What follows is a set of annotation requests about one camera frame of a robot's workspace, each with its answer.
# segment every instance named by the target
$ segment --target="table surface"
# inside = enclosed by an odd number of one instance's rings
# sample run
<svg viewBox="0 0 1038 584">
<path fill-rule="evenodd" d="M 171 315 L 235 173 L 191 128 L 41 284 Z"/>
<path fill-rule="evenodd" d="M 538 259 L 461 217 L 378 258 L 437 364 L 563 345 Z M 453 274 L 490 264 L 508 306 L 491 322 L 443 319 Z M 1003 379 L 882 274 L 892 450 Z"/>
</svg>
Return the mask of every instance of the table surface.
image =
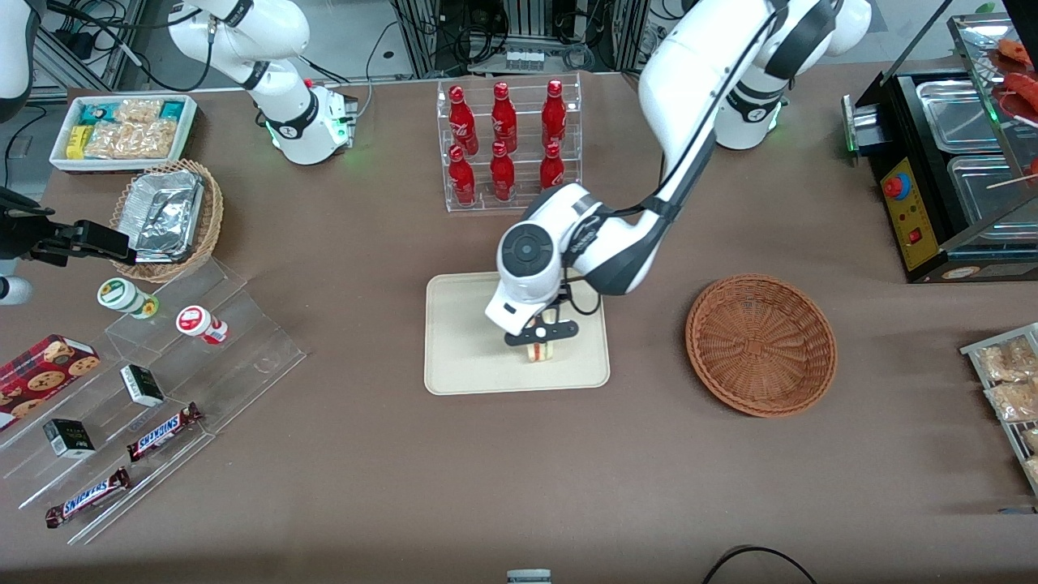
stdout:
<svg viewBox="0 0 1038 584">
<path fill-rule="evenodd" d="M 830 583 L 1035 582 L 1038 518 L 994 513 L 1033 499 L 957 350 L 1036 321 L 1038 284 L 904 283 L 875 182 L 840 154 L 840 96 L 876 73 L 815 67 L 764 144 L 714 155 L 647 280 L 605 301 L 606 386 L 458 397 L 422 385 L 426 283 L 494 269 L 515 216 L 444 210 L 435 83 L 377 86 L 356 146 L 312 167 L 271 147 L 246 93 L 197 93 L 216 255 L 310 356 L 89 546 L 0 492 L 0 581 L 692 582 L 756 544 Z M 585 185 L 628 204 L 659 147 L 623 77 L 582 79 Z M 107 222 L 126 180 L 56 171 L 45 201 Z M 729 410 L 685 356 L 698 291 L 740 272 L 832 325 L 836 381 L 800 416 Z M 106 261 L 19 273 L 37 296 L 0 311 L 0 361 L 113 321 Z M 743 557 L 714 582 L 798 578 Z"/>
</svg>

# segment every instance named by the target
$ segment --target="black machine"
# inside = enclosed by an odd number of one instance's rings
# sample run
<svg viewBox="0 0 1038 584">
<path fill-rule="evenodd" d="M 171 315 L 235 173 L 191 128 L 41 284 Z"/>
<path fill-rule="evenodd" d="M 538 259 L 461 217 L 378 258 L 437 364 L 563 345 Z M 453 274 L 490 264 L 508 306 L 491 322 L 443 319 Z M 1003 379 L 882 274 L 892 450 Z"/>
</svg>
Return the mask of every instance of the black machine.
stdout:
<svg viewBox="0 0 1038 584">
<path fill-rule="evenodd" d="M 909 281 L 1038 279 L 1038 180 L 988 188 L 1038 158 L 1038 111 L 1005 86 L 1038 75 L 999 52 L 1006 38 L 1038 57 L 1038 3 L 963 16 L 949 4 L 855 104 L 844 99 L 848 147 L 869 159 Z M 904 66 L 941 16 L 961 59 Z"/>
<path fill-rule="evenodd" d="M 130 238 L 117 230 L 87 221 L 71 225 L 48 217 L 54 210 L 0 187 L 0 259 L 38 259 L 64 267 L 69 257 L 104 257 L 128 265 L 137 253 Z"/>
</svg>

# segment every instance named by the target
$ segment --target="empty wicker basket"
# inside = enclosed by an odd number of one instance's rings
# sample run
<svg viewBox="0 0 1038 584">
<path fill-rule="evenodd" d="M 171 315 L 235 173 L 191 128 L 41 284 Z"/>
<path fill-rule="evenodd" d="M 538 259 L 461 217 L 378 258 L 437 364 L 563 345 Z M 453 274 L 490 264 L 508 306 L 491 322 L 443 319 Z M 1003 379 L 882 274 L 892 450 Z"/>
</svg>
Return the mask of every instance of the empty wicker basket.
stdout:
<svg viewBox="0 0 1038 584">
<path fill-rule="evenodd" d="M 204 166 L 191 160 L 167 162 L 154 168 L 148 168 L 144 170 L 144 173 L 158 174 L 173 172 L 175 170 L 191 170 L 206 178 L 206 191 L 202 194 L 201 208 L 198 211 L 198 226 L 195 228 L 194 249 L 186 260 L 179 263 L 137 263 L 135 266 L 128 266 L 118 261 L 112 261 L 115 269 L 129 278 L 164 283 L 180 273 L 201 266 L 213 254 L 213 248 L 216 247 L 216 241 L 220 237 L 220 222 L 223 220 L 223 195 L 220 192 L 220 185 L 216 184 L 213 174 Z M 115 212 L 112 213 L 112 220 L 109 221 L 109 225 L 112 228 L 115 228 L 119 224 L 119 218 L 122 216 L 122 205 L 126 204 L 129 193 L 130 185 L 127 185 L 127 188 L 122 189 L 122 196 L 115 203 Z"/>
<path fill-rule="evenodd" d="M 707 286 L 688 313 L 685 349 L 718 399 L 764 418 L 814 406 L 837 368 L 832 330 L 818 307 L 796 287 L 761 274 Z"/>
</svg>

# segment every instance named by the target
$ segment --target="snickers bar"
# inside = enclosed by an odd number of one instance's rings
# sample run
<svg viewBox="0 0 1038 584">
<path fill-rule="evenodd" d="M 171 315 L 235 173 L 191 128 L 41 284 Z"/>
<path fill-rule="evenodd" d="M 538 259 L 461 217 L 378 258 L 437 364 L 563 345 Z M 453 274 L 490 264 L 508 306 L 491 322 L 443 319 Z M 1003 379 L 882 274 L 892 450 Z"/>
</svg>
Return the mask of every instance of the snickers bar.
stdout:
<svg viewBox="0 0 1038 584">
<path fill-rule="evenodd" d="M 130 462 L 140 461 L 149 450 L 155 450 L 165 444 L 166 441 L 199 418 L 201 418 L 201 412 L 198 412 L 198 408 L 192 401 L 187 408 L 177 412 L 176 416 L 166 420 L 161 426 L 144 435 L 144 438 L 128 446 Z"/>
<path fill-rule="evenodd" d="M 125 468 L 120 467 L 115 471 L 115 474 L 80 493 L 74 499 L 65 501 L 64 505 L 56 505 L 48 509 L 47 527 L 54 529 L 72 519 L 76 513 L 93 505 L 112 493 L 120 489 L 130 489 L 131 486 L 133 485 L 130 484 L 130 474 L 127 473 Z"/>
</svg>

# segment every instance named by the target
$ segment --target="cookie box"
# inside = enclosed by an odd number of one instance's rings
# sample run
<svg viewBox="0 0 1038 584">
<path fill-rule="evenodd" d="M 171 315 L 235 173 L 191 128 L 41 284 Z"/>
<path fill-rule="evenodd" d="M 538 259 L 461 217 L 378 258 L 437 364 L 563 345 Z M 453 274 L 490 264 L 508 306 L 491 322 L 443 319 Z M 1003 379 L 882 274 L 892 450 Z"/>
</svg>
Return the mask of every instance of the cookie box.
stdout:
<svg viewBox="0 0 1038 584">
<path fill-rule="evenodd" d="M 51 335 L 0 366 L 0 432 L 100 363 L 93 347 Z"/>
</svg>

